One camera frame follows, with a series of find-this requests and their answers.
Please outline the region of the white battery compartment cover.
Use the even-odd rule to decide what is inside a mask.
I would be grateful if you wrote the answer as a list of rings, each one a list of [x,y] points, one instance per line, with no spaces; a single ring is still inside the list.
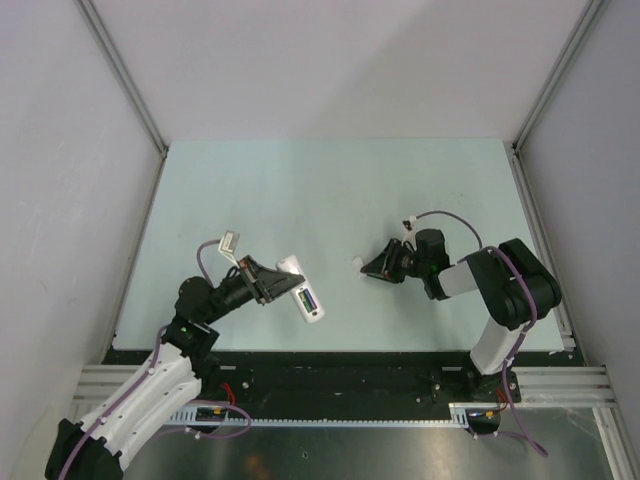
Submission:
[[[360,257],[355,257],[352,261],[356,274],[359,279],[364,279],[366,275],[362,272],[362,268],[364,267],[364,263]]]

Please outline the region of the green AAA battery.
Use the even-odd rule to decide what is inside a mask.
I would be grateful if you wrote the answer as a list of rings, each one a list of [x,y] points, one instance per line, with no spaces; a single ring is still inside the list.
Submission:
[[[305,315],[311,315],[315,311],[315,303],[309,291],[306,289],[303,289],[300,292],[298,292],[297,295],[298,295],[299,303]]]

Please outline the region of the blue purple AAA battery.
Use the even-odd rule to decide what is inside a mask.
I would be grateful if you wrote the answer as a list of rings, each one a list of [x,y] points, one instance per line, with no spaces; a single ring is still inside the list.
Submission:
[[[314,315],[315,311],[318,309],[318,306],[314,300],[312,293],[308,289],[303,289],[300,294],[301,302],[303,303],[306,311],[309,314]]]

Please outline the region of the white remote control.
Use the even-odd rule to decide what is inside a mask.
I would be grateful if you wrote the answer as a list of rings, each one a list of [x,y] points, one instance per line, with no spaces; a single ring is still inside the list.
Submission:
[[[300,275],[304,278],[304,282],[291,290],[290,295],[307,324],[320,321],[325,316],[325,310],[297,257],[290,255],[279,260],[276,263],[276,269],[279,272]]]

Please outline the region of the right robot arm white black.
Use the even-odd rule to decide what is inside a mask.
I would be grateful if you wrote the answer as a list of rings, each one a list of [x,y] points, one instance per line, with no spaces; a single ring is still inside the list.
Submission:
[[[488,320],[451,386],[473,401],[486,400],[506,381],[527,333],[562,300],[557,280],[518,238],[482,247],[453,264],[442,231],[423,229],[413,242],[390,239],[359,273],[390,284],[418,279],[435,301],[480,294]]]

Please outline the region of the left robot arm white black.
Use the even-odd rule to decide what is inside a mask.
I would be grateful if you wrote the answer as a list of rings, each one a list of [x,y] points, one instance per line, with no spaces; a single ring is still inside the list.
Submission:
[[[142,447],[190,401],[214,397],[220,366],[211,350],[213,322],[250,301],[266,305],[306,281],[293,255],[270,269],[251,256],[218,285],[195,276],[178,289],[175,315],[152,353],[100,406],[73,423],[63,419],[47,461],[48,479],[120,479]]]

